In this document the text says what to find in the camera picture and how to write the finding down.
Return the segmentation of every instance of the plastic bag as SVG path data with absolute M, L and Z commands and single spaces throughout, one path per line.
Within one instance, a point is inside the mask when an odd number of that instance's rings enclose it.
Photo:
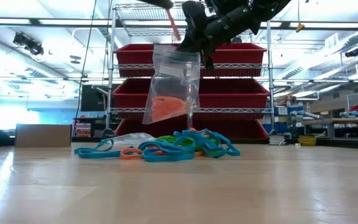
M 152 77 L 143 124 L 191 114 L 200 109 L 199 53 L 180 52 L 172 46 L 155 46 Z
M 112 140 L 114 141 L 114 146 L 117 147 L 137 147 L 143 142 L 154 141 L 155 137 L 147 133 L 130 133 L 123 136 L 114 137 Z

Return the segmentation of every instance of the pile of rubber bands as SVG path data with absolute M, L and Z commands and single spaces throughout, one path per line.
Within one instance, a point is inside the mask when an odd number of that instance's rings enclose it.
M 78 148 L 74 150 L 80 158 L 102 159 L 117 157 L 120 159 L 144 159 L 146 162 L 172 162 L 194 159 L 197 156 L 220 158 L 226 154 L 240 156 L 238 151 L 223 135 L 204 129 L 202 131 L 175 131 L 171 136 L 161 136 L 155 141 L 143 142 L 135 148 L 127 147 L 112 151 L 114 141 L 105 139 L 95 148 Z

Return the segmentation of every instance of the workbench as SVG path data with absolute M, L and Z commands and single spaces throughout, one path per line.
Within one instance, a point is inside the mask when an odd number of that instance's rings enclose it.
M 328 119 L 315 119 L 302 121 L 302 125 L 305 127 L 305 134 L 311 125 L 315 124 L 327 124 L 327 137 L 335 138 L 335 124 L 358 124 L 358 119 L 354 118 L 328 118 Z

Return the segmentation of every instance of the orange rubber band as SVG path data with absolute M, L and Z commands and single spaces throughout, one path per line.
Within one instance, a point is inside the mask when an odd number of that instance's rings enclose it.
M 128 154 L 126 154 L 126 152 L 133 152 L 133 154 L 128 155 Z M 143 154 L 143 151 L 140 149 L 126 148 L 126 149 L 121 150 L 119 157 L 121 159 L 141 159 L 141 158 L 143 158 L 142 154 Z
M 154 154 L 159 156 L 165 156 L 165 154 L 162 151 L 155 151 Z
M 203 155 L 204 155 L 203 151 L 196 152 L 196 157 L 200 157 L 200 156 L 203 156 Z
M 189 128 L 190 131 L 197 131 L 195 128 Z M 197 131 L 197 132 L 201 132 L 204 134 L 204 137 L 208 138 L 209 135 L 205 134 L 204 130 L 201 130 L 201 131 Z

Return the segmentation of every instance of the black cable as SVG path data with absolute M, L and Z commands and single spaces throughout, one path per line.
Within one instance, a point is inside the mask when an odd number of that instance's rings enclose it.
M 82 79 L 84 77 L 84 71 L 85 71 L 85 63 L 86 63 L 86 57 L 88 56 L 88 49 L 90 47 L 90 40 L 91 40 L 91 34 L 92 34 L 92 28 L 93 28 L 93 20 L 94 20 L 94 12 L 96 10 L 96 3 L 98 2 L 98 0 L 94 0 L 94 5 L 93 5 L 93 12 L 92 12 L 92 20 L 91 20 L 91 26 L 89 27 L 89 35 L 88 35 L 88 42 L 86 43 L 86 51 L 85 51 L 85 57 L 84 57 L 84 64 L 82 66 L 82 71 L 81 71 L 81 78 L 80 78 L 80 87 L 78 89 L 78 105 L 77 105 L 77 112 L 75 113 L 75 120 L 74 120 L 74 127 L 73 127 L 73 137 L 75 134 L 75 127 L 77 124 L 77 117 L 78 117 L 78 112 L 80 110 L 80 98 L 81 98 L 81 87 L 82 87 Z
M 110 0 L 109 1 L 109 13 L 107 14 L 107 26 L 106 26 L 106 28 L 107 28 L 107 32 L 109 32 L 109 26 L 110 26 L 110 13 L 111 13 L 111 5 L 112 5 L 112 1 L 113 0 Z M 104 83 L 104 68 L 105 68 L 105 64 L 106 64 L 106 57 L 108 58 L 109 57 L 109 50 L 108 50 L 108 48 L 109 48 L 109 41 L 108 41 L 108 39 L 106 38 L 106 43 L 105 43 L 105 45 L 104 45 L 104 58 L 103 58 L 103 71 L 102 71 L 102 85 L 103 85 L 103 83 Z

